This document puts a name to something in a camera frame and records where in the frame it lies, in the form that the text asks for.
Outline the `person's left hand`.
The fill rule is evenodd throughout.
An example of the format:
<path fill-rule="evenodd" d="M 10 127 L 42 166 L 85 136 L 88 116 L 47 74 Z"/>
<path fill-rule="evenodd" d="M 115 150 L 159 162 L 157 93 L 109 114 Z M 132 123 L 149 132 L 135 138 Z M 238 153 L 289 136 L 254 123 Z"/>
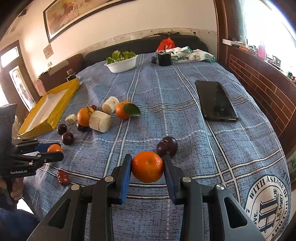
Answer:
<path fill-rule="evenodd" d="M 23 190 L 24 190 L 24 183 L 23 183 L 23 177 L 22 178 L 15 178 L 11 181 L 12 183 L 12 190 L 10 192 L 10 197 L 14 201 L 19 201 L 23 197 Z M 7 188 L 7 183 L 5 180 L 1 179 L 1 201 L 3 200 L 6 202 L 6 197 L 3 194 L 3 190 Z"/>

